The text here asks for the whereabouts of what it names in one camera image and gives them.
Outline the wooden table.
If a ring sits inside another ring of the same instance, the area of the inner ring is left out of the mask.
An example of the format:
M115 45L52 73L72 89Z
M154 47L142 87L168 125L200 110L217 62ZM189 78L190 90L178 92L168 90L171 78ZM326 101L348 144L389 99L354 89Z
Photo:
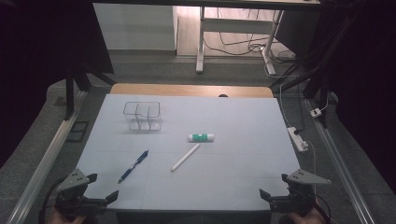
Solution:
M202 96L202 97L246 97L273 98L267 87L171 85L171 84L134 84L117 83L112 86L111 94L164 95L164 96Z

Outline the dark floor plate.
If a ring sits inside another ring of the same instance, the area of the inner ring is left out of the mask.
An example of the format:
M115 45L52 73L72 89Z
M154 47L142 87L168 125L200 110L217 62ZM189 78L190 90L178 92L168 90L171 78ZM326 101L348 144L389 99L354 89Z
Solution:
M69 135L66 138L67 142L70 143L81 143L84 139L86 132L88 131L89 122L88 121L76 121Z

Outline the clear plastic pen organizer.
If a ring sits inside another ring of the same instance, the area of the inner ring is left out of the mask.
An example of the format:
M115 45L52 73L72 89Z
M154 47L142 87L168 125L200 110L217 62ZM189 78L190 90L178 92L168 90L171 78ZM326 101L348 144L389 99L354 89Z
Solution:
M159 102L126 102L123 115L132 131L159 131L162 127Z

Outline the white desk frame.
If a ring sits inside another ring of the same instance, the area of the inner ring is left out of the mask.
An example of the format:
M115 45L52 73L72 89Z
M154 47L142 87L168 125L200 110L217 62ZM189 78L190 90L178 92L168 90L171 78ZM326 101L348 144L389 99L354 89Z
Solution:
M205 7L200 7L199 43L197 50L196 73L202 74L204 70L204 35L205 32L234 33L268 35L264 47L260 47L260 53L264 60L265 70L269 75L274 75L276 70L271 62L270 50L275 39L276 31L280 23L282 10L275 10L271 21L234 20L221 18L207 18Z

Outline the blue pen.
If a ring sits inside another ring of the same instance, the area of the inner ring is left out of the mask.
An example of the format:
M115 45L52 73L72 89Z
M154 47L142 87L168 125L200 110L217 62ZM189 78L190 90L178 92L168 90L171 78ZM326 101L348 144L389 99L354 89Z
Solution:
M118 184L120 184L121 182L123 182L125 180L125 178L132 172L132 170L139 164L141 163L149 154L149 151L146 150L144 151L139 158L131 165L130 168L128 168L124 174L120 177L120 179L118 180Z

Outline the person's right hand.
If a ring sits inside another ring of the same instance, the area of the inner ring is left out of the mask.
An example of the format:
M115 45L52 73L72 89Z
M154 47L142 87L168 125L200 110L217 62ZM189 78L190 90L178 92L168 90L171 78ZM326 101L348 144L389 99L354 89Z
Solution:
M311 209L304 217L297 213L290 213L288 217L294 224L325 224L323 216L315 208Z

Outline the white pen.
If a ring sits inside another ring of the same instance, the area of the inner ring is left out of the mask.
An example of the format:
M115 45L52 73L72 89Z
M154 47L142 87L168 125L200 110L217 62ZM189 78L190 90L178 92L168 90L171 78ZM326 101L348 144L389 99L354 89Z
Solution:
M192 155L199 147L201 144L196 144L194 147L192 147L172 168L171 172L173 173L190 155Z

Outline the black metal stand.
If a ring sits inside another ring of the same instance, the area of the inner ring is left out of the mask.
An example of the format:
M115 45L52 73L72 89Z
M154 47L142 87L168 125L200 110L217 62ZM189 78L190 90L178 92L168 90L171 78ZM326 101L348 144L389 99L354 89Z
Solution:
M74 84L78 85L81 91L88 91L92 84L89 81L88 74L92 74L98 77L106 84L113 86L116 81L110 77L107 77L104 73L95 69L93 66L87 63L72 63L69 71L65 78L65 88L66 88L66 110L65 110L65 120L70 120L73 113L75 112L75 95L74 95Z
M275 81L270 89L286 91L308 80L304 98L312 99L320 91L320 106L325 106L331 61L359 11L356 8L282 13L276 39L296 54L292 69Z

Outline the white power strip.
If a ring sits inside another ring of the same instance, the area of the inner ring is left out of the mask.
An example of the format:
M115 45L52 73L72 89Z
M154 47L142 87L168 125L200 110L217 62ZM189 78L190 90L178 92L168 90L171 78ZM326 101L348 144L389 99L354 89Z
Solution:
M307 142L300 136L295 127L289 127L288 133L290 135L291 141L299 152L305 152L308 150Z

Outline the person's left hand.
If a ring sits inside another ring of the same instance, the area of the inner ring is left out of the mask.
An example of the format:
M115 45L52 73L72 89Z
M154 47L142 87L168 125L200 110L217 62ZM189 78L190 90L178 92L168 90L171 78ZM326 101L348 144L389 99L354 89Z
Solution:
M72 221L64 217L56 208L51 209L47 224L83 224L85 216L77 216Z

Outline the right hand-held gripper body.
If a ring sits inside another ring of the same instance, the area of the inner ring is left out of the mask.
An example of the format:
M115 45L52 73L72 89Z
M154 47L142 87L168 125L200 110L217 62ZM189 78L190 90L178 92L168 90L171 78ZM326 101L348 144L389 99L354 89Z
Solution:
M332 181L311 174L304 170L297 170L288 175L288 191L287 196L271 196L269 205L272 212L288 214L298 213L306 215L316 204L314 186L330 185Z

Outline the green and white glue stick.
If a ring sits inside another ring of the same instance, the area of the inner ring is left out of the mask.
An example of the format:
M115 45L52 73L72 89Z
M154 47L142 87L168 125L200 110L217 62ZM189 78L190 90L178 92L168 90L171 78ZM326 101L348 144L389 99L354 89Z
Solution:
M215 135L213 133L194 133L188 136L190 142L213 142Z

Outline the white cabinet panel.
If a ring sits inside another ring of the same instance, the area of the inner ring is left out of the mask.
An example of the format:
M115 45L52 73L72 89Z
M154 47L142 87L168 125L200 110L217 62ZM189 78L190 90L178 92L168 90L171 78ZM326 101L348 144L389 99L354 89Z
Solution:
M176 50L177 8L94 3L108 49Z

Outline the pale blue table mat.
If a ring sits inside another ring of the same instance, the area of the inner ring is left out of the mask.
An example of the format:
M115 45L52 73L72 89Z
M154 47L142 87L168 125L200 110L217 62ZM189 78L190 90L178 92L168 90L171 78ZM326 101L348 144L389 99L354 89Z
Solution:
M126 102L159 102L159 131L132 131ZM190 142L194 133L213 133L213 142ZM201 146L173 173L171 168L196 144ZM123 182L124 172L148 150ZM300 165L274 98L106 96L78 161L98 179L86 194L102 198L117 190L117 210L265 210L260 189L287 194L282 174Z

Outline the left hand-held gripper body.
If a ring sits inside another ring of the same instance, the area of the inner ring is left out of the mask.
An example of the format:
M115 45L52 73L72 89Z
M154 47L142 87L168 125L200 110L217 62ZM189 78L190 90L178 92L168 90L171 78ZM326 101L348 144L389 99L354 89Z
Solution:
M106 211L106 200L85 197L89 184L87 175L79 169L74 170L57 188L55 208L66 218L102 215Z

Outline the aluminium rail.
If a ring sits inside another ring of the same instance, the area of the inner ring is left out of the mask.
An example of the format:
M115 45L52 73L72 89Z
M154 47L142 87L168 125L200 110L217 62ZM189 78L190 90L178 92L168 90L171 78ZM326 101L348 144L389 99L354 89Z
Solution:
M325 165L334 171L333 183L329 189L324 189L321 196L326 198L332 211L332 223L338 224L375 224L375 218L359 188L354 166L358 168L363 156L360 147L351 137L337 117L329 114L324 126L318 119L310 119L318 136L322 151L321 159L316 159L316 166L322 174Z
M22 224L26 219L27 215L31 211L31 208L35 202L35 199L44 185L44 182L50 173L50 169L58 157L62 145L66 139L66 136L70 132L72 126L77 119L78 113L82 107L82 104L87 96L87 92L80 91L76 100L74 101L75 110L71 113L68 120L63 120L57 129L56 134L51 139L40 163L32 173L29 182L25 185L24 191L21 197L17 201L14 209L12 210L6 224Z

